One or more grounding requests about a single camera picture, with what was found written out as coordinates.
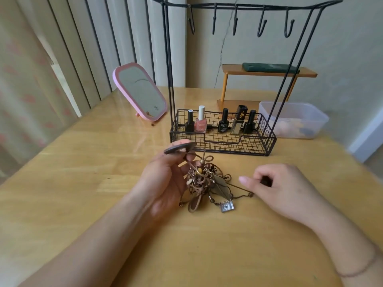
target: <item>mirror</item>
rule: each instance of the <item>mirror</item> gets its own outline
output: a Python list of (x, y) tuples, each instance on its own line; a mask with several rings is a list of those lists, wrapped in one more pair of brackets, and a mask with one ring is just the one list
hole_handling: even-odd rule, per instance
[(164, 96), (139, 64), (131, 62), (117, 67), (113, 71), (113, 80), (144, 119), (156, 121), (167, 111)]

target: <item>left hand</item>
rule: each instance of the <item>left hand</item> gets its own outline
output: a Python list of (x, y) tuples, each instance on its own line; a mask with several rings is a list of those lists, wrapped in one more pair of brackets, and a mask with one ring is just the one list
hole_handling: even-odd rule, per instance
[[(182, 139), (171, 143), (168, 147), (189, 143), (190, 140)], [(184, 176), (189, 172), (190, 166), (184, 162), (186, 152), (164, 154), (161, 152), (153, 158), (144, 168), (135, 188), (146, 195), (151, 204), (151, 214), (159, 217), (174, 206), (178, 206), (180, 197), (186, 190)], [(187, 154), (186, 159), (193, 161), (195, 155)]]

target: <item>clear plastic box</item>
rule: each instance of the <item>clear plastic box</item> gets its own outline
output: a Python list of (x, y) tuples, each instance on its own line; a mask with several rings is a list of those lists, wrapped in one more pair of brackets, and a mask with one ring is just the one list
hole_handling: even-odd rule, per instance
[[(260, 102), (259, 113), (268, 119), (274, 102)], [(272, 127), (275, 117), (281, 107), (277, 102), (269, 125)], [(329, 121), (329, 117), (317, 107), (303, 102), (286, 102), (273, 130), (277, 137), (281, 138), (315, 138), (323, 126)]]

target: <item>black metal jewelry stand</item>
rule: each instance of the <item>black metal jewelry stand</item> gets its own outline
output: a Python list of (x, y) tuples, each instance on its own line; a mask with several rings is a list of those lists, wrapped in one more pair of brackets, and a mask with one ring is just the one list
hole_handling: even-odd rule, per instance
[[(276, 137), (273, 133), (276, 122), (279, 118), (279, 115), (282, 111), (282, 107), (285, 104), (288, 93), (292, 87), (293, 80), (295, 79), (299, 67), (301, 66), (301, 62), (303, 60), (304, 54), (306, 53), (307, 47), (311, 41), (315, 28), (318, 24), (319, 18), (322, 15), (323, 10), (328, 7), (338, 3), (343, 2), (343, 0), (333, 0), (327, 1), (320, 4), (305, 6), (305, 7), (297, 7), (297, 6), (274, 6), (274, 5), (257, 5), (257, 4), (237, 4), (237, 3), (200, 3), (200, 4), (174, 4), (164, 0), (153, 0), (157, 3), (160, 3), (162, 6), (162, 22), (164, 25), (164, 39), (165, 39), (165, 55), (166, 55), (166, 70), (167, 70), (167, 78), (168, 78), (168, 91), (169, 91), (169, 103), (170, 103), (170, 120), (172, 122), (172, 128), (170, 130), (170, 141), (173, 142), (175, 140), (188, 138), (198, 143), (196, 149), (206, 149), (208, 152), (219, 152), (219, 153), (232, 153), (232, 154), (247, 154), (247, 155), (262, 155), (268, 156), (275, 144)], [(216, 125), (219, 121), (219, 112), (207, 112), (207, 115), (211, 117), (208, 119), (208, 125), (210, 125), (211, 133), (188, 133), (184, 130), (185, 125), (185, 110), (178, 109), (175, 110), (175, 101), (174, 101), (174, 86), (173, 86), (173, 71), (172, 71), (172, 55), (170, 49), (170, 33), (169, 33), (169, 13), (168, 7), (181, 7), (188, 8), (189, 15), (188, 18), (190, 29), (192, 33), (195, 33), (194, 27), (194, 18), (193, 18), (193, 9), (213, 9), (213, 34), (215, 32), (215, 24), (216, 24), (216, 13), (217, 10), (234, 10), (234, 24), (233, 24), (233, 35), (236, 34), (237, 30), (237, 12), (238, 11), (262, 11), (261, 19), (258, 25), (257, 36), (261, 37), (267, 20), (264, 20), (265, 11), (286, 11), (285, 17), (285, 38), (288, 38), (293, 29), (294, 21), (290, 21), (290, 28), (287, 32), (287, 23), (288, 23), (288, 12), (290, 10), (308, 10), (309, 14), (307, 16), (306, 22), (300, 34), (298, 43), (296, 44), (293, 56), (291, 57), (289, 66), (287, 68), (286, 74), (283, 78), (281, 86), (279, 88), (278, 94), (275, 97), (275, 101), (273, 107), (271, 108), (270, 115), (266, 121), (265, 117), (261, 114), (257, 114), (254, 121), (256, 122), (256, 130), (251, 135), (231, 135), (230, 132), (227, 133), (218, 133), (216, 130)], [(304, 45), (303, 52), (301, 57), (299, 58), (298, 64), (296, 65), (296, 70), (294, 75), (291, 78), (290, 84), (286, 90), (285, 96), (281, 103), (280, 109), (275, 117), (275, 122), (273, 126), (270, 128), (268, 122), (270, 117), (274, 111), (275, 105), (278, 101), (278, 98), (281, 94), (282, 87), (285, 84), (287, 75), (290, 71), (291, 65), (295, 59), (298, 48), (301, 44), (303, 35), (307, 29), (307, 25), (311, 19), (311, 16), (314, 10), (319, 10), (317, 17), (315, 18), (315, 22), (310, 31), (309, 37)]]

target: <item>forearm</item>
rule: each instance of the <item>forearm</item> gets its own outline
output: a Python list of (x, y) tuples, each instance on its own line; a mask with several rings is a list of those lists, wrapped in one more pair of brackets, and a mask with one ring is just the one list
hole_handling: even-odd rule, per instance
[(332, 205), (323, 206), (321, 213), (310, 227), (327, 249), (337, 272), (350, 275), (341, 276), (344, 286), (382, 286), (381, 251)]
[(110, 286), (146, 230), (150, 203), (132, 191), (20, 286)]

